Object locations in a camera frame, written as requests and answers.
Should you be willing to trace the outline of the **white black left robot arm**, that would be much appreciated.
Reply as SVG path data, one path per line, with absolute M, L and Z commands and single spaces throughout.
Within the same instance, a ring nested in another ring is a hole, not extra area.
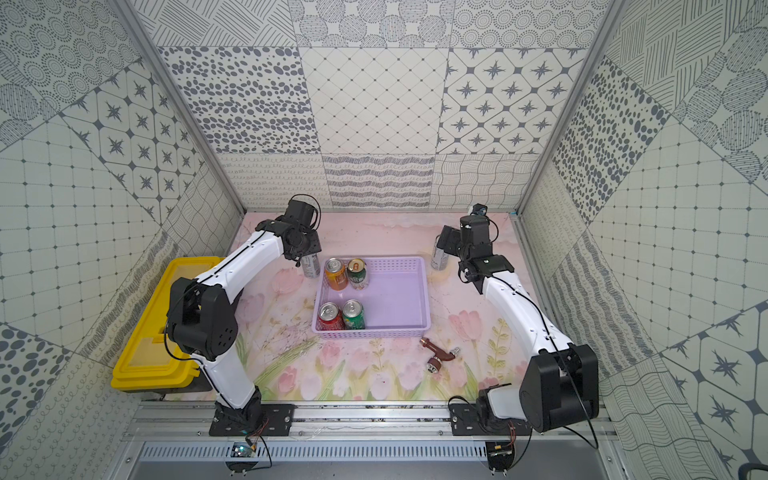
M 299 267 L 303 258 L 319 253 L 321 219 L 319 201 L 296 194 L 283 214 L 258 223 L 220 263 L 193 279 L 180 278 L 170 288 L 165 338 L 199 366 L 227 413 L 244 415 L 260 404 L 237 354 L 237 299 L 273 261 L 284 258 Z

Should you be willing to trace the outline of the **red cola can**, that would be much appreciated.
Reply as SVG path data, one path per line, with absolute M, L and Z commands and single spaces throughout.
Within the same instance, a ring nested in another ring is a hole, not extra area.
M 334 302 L 326 302 L 319 307 L 316 328 L 318 331 L 338 331 L 345 329 L 342 312 Z

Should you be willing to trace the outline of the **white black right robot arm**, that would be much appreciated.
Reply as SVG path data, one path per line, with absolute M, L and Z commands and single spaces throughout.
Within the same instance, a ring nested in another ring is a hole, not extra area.
M 444 226 L 436 251 L 458 259 L 458 277 L 471 284 L 497 311 L 528 355 L 518 386 L 481 390 L 481 421 L 525 421 L 540 433 L 590 422 L 599 413 L 598 359 L 551 322 L 524 287 L 513 265 L 494 252 L 487 207 L 473 205 L 460 226 Z

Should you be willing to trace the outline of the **green gold-top can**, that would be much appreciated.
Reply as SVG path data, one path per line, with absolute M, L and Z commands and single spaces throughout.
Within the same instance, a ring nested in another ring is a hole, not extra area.
M 363 290 L 368 286 L 367 265 L 361 258 L 353 258 L 347 263 L 347 278 L 349 285 L 356 290 Z

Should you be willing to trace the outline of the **green soda can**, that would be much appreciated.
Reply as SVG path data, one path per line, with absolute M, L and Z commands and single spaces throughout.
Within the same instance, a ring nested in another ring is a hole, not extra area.
M 346 301 L 342 308 L 342 319 L 347 330 L 363 330 L 365 319 L 362 303 L 356 299 Z

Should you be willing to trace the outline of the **white energy can front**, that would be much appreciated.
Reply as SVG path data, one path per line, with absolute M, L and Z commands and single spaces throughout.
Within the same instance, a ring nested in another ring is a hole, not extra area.
M 306 278 L 314 279 L 320 275 L 320 262 L 317 253 L 308 254 L 300 259 L 300 265 Z

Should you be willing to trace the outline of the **orange soda can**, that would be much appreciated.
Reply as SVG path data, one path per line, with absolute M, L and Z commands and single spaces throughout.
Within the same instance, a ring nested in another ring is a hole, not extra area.
M 338 258 L 329 258 L 324 265 L 328 286 L 334 291 L 342 291 L 348 285 L 345 263 Z

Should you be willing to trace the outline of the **white energy can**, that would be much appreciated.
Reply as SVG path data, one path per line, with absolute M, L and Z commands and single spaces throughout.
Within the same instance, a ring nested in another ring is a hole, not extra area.
M 320 275 L 320 262 L 317 253 L 308 254 L 300 259 L 300 265 L 306 278 L 314 279 Z
M 433 253 L 431 256 L 431 267 L 435 271 L 445 270 L 449 260 L 449 255 L 445 253 L 439 242 L 440 236 L 437 236 L 434 241 Z

